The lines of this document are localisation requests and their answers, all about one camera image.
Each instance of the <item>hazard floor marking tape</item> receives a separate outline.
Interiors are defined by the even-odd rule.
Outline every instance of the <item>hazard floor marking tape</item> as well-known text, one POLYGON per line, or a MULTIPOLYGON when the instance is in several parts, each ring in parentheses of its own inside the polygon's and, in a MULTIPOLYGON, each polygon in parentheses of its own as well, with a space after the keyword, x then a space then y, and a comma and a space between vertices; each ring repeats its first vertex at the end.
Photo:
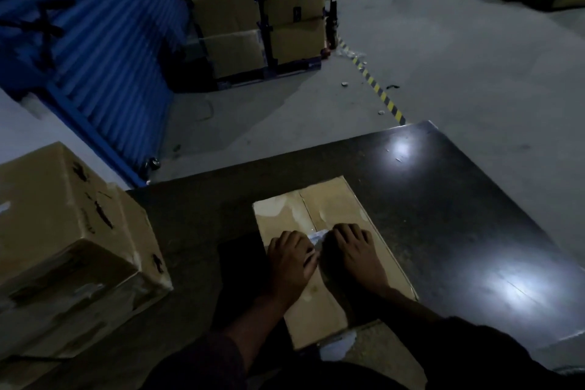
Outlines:
MULTIPOLYGON (((347 44, 343 40, 340 39, 339 44, 340 44, 341 48, 343 48, 345 51, 348 51, 348 52, 350 51, 349 47, 347 46, 347 44)), ((402 114, 402 112, 398 109, 398 107, 396 105, 394 105, 394 102, 392 102, 390 100, 386 91, 384 91, 382 89, 382 87, 380 86, 380 84, 376 82, 376 79, 374 79, 374 77, 371 76, 370 72, 366 69, 363 62, 360 61, 360 59, 358 59, 358 58, 353 58, 352 62, 354 62, 357 69, 360 71, 360 73, 362 73, 362 76, 364 76, 364 79, 367 80, 368 84, 374 89, 374 91, 380 97, 380 99, 382 99, 382 102, 384 102, 384 105, 386 105, 386 108, 388 108, 388 111, 390 113, 392 113, 392 115, 394 116, 394 118, 396 120, 398 120, 398 123, 400 125, 404 125, 406 123, 406 119, 404 118, 404 114, 402 114)))

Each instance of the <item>dark sleeve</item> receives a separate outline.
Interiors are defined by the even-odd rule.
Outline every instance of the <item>dark sleeve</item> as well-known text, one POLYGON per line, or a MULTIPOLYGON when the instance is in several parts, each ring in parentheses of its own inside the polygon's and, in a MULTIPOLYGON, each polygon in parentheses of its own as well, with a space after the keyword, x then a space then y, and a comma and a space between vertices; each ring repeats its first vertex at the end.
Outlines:
POLYGON ((450 317, 429 332, 428 390, 438 388, 564 388, 564 378, 532 360, 511 336, 450 317))
POLYGON ((246 371, 236 344, 208 333, 172 354, 150 372, 142 390, 245 390, 246 371))

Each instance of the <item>black pallet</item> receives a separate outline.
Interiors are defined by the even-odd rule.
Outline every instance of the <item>black pallet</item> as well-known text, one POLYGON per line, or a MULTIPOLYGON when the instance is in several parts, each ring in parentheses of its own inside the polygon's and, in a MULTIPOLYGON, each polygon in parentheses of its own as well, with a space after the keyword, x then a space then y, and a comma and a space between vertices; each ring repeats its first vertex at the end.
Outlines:
POLYGON ((217 79, 218 90, 227 90, 229 88, 250 83, 263 82, 265 80, 277 79, 279 77, 292 76, 306 71, 315 71, 321 69, 321 57, 303 59, 283 63, 276 67, 267 67, 259 70, 246 71, 233 76, 222 77, 217 79))

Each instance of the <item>blue corrugated metal door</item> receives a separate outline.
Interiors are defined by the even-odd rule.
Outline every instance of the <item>blue corrugated metal door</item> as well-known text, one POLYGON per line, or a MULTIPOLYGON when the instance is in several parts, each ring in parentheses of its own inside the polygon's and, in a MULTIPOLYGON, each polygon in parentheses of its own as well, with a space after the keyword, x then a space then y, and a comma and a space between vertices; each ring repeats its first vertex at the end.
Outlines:
MULTIPOLYGON (((0 0, 0 19, 33 22, 45 1, 0 0)), ((47 75, 51 107, 123 177, 141 185, 138 173, 157 154, 172 101, 163 68, 185 41, 186 2, 75 1, 48 12, 50 23, 65 31, 50 41, 54 69, 39 69, 39 32, 3 26, 0 45, 4 56, 24 62, 31 74, 47 75)))

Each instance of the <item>tabletop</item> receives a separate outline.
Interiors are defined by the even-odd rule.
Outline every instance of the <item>tabletop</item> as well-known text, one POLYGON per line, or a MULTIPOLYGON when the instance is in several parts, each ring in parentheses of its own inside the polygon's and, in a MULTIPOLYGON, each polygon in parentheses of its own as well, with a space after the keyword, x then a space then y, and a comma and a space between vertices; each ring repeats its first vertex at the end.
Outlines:
POLYGON ((257 232, 252 204, 342 175, 435 312, 493 326, 528 349, 585 328, 585 273, 431 122, 421 122, 132 192, 175 290, 40 382, 70 388, 92 377, 93 388, 97 381, 109 389, 142 382, 158 360, 211 325, 225 274, 219 252, 257 232), (90 377, 68 372, 90 364, 90 377))

